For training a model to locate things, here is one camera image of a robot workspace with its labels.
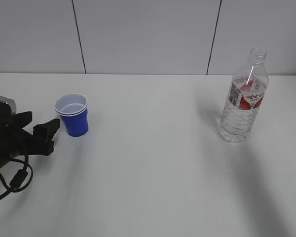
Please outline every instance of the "table surface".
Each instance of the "table surface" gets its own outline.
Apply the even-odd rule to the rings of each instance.
[[[270,77],[240,144],[217,130],[230,80],[0,74],[0,95],[33,111],[28,131],[68,93],[88,98],[90,127],[61,124],[55,152],[30,158],[29,188],[0,201],[0,237],[296,237],[296,77]]]

